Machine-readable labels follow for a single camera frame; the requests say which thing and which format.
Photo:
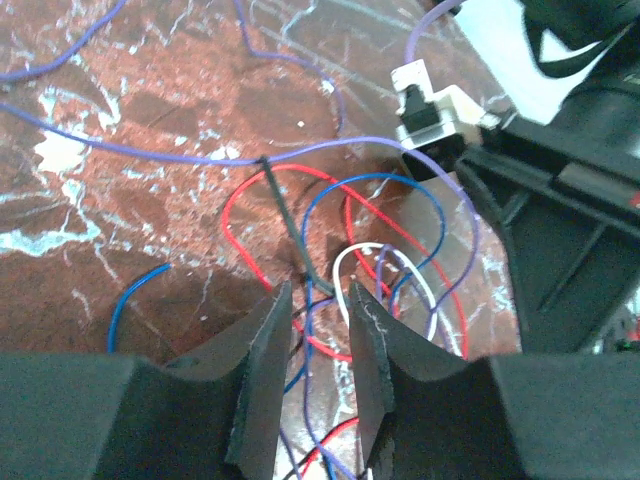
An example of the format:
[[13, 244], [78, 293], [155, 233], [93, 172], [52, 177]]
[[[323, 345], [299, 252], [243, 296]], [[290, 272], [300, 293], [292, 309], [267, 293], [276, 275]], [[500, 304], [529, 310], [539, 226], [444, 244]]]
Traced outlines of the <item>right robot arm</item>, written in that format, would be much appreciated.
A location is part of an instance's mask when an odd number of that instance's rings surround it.
[[583, 73], [547, 124], [503, 116], [456, 174], [508, 260], [521, 346], [573, 353], [639, 282], [639, 5], [528, 1], [533, 60]]

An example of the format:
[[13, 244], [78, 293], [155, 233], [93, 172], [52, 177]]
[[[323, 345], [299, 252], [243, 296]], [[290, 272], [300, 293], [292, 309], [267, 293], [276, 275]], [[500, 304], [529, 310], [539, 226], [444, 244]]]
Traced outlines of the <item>black zip tie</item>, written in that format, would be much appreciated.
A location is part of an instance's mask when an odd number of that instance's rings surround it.
[[285, 203], [284, 197], [280, 190], [280, 185], [278, 184], [273, 171], [270, 166], [270, 161], [267, 156], [261, 156], [258, 160], [258, 163], [261, 165], [262, 170], [265, 173], [265, 177], [270, 186], [271, 192], [274, 196], [282, 219], [286, 225], [287, 231], [291, 239], [294, 241], [296, 249], [303, 260], [303, 263], [306, 268], [306, 277], [308, 280], [311, 280], [318, 289], [328, 296], [334, 296], [334, 288], [324, 279], [322, 279], [316, 269], [313, 266], [313, 262], [309, 256], [308, 250], [304, 245], [304, 242], [301, 238], [301, 235], [296, 228], [296, 224], [290, 214], [290, 211]]

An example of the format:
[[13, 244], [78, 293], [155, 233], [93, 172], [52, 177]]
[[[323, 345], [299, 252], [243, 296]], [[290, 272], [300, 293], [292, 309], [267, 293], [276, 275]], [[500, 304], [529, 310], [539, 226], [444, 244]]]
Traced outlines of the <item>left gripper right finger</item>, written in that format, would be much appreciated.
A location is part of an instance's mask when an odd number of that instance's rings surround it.
[[639, 356], [510, 354], [472, 362], [349, 289], [365, 466], [376, 479], [635, 479]]

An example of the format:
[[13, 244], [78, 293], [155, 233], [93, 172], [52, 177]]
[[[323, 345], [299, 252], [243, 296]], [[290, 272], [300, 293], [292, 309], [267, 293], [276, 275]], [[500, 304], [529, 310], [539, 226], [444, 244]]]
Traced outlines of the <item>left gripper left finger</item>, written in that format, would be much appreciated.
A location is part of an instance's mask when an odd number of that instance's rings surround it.
[[2, 477], [271, 478], [291, 320], [282, 283], [163, 366], [122, 354], [3, 354]]

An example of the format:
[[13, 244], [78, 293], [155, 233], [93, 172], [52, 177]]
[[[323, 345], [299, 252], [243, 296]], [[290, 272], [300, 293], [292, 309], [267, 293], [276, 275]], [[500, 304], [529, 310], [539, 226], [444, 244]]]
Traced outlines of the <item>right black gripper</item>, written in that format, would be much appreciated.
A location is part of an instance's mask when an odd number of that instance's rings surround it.
[[455, 171], [503, 241], [522, 349], [585, 350], [639, 282], [639, 87], [581, 84], [547, 125], [480, 132]]

